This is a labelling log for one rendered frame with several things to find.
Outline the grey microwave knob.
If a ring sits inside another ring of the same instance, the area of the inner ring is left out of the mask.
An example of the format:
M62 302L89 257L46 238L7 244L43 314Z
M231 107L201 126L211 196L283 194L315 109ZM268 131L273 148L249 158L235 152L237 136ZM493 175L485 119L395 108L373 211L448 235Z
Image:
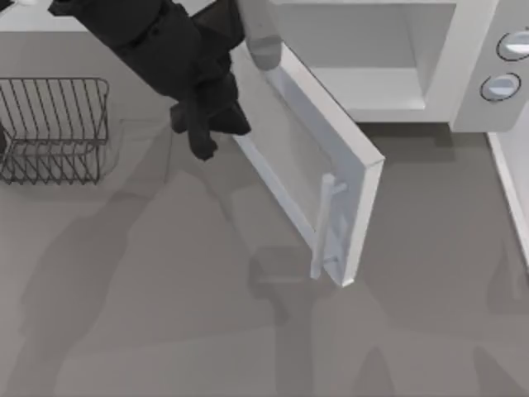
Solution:
M496 52L498 57L506 62L529 58L529 30L504 34L496 45Z
M480 95L488 102L496 103L513 97L522 86L521 78L513 73L488 77L480 87Z

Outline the pale microwave door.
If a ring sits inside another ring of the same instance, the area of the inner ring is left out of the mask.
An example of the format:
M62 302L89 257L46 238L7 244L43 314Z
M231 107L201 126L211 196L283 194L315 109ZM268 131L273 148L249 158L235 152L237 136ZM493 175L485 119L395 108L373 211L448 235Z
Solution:
M322 176L346 190L334 196L326 246L338 262L322 273L340 287L360 267L385 157L317 76L287 46L279 64L260 69L246 45L233 53L250 134L236 138L270 193L311 250Z

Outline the pale microwave oven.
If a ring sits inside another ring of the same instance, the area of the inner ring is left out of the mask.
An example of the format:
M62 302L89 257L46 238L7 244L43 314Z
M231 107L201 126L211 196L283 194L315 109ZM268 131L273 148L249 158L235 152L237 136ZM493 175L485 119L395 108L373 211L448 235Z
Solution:
M529 30L529 0L271 0L286 45L357 122L433 122L506 132L529 103L529 58L496 45ZM522 80L510 99L480 95L491 76Z

